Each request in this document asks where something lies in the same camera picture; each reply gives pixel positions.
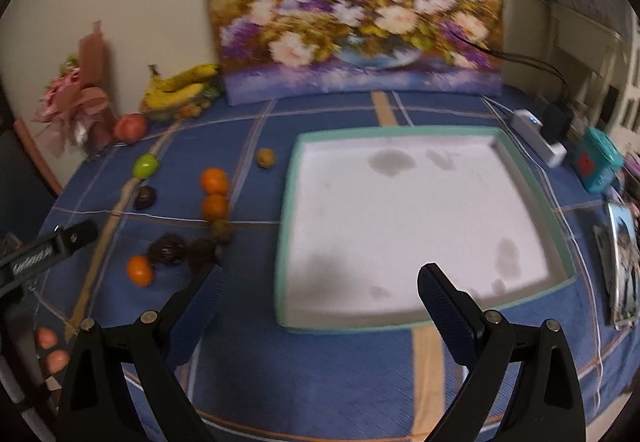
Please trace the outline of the left hand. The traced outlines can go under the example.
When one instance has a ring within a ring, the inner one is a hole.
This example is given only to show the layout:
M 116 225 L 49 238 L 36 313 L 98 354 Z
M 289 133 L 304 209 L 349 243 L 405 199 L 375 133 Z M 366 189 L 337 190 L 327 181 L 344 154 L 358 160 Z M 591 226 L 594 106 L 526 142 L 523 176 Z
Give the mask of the left hand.
M 65 368 L 70 362 L 70 355 L 58 346 L 58 336 L 47 327 L 38 327 L 35 330 L 35 341 L 41 353 L 40 367 L 44 376 L 52 376 Z

